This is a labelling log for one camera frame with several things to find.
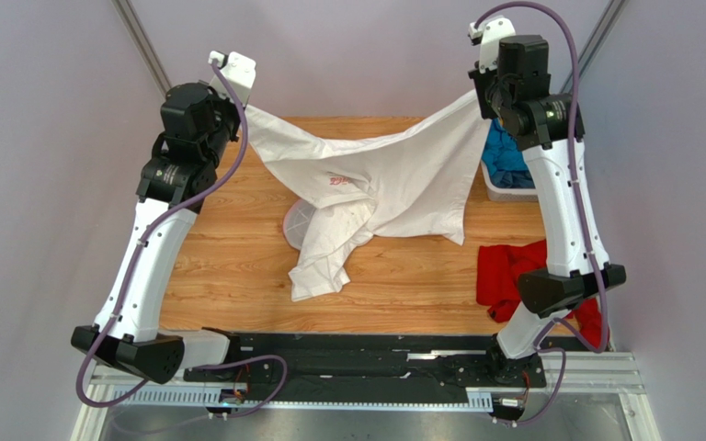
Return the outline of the white Coca-Cola print t-shirt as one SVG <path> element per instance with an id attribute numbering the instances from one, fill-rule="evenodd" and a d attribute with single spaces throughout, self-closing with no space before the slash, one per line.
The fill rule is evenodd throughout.
<path id="1" fill-rule="evenodd" d="M 490 121 L 473 91 L 399 133 L 324 139 L 264 110 L 246 111 L 250 146 L 281 184 L 313 206 L 291 298 L 336 293 L 345 263 L 375 236 L 439 235 L 463 244 L 464 211 Z"/>

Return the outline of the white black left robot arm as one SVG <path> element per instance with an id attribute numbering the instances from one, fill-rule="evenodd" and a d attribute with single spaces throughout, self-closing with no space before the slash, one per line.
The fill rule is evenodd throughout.
<path id="1" fill-rule="evenodd" d="M 98 364 L 158 384 L 182 369 L 220 364 L 227 333 L 162 330 L 167 282 L 203 200 L 217 186 L 226 145 L 237 141 L 248 85 L 218 81 L 170 89 L 160 108 L 164 129 L 142 168 L 131 238 L 119 273 L 93 323 L 74 329 L 71 345 Z"/>

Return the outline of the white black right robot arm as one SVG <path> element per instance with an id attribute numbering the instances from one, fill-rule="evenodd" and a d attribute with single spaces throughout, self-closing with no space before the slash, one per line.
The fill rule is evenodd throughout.
<path id="1" fill-rule="evenodd" d="M 526 368 L 541 339 L 586 300 L 626 280 L 610 262 L 586 204 L 584 127 L 574 94 L 553 94 L 549 44 L 539 35 L 476 31 L 480 55 L 468 75 L 481 113 L 499 119 L 522 152 L 537 191 L 547 263 L 518 277 L 520 303 L 489 352 L 499 375 Z"/>

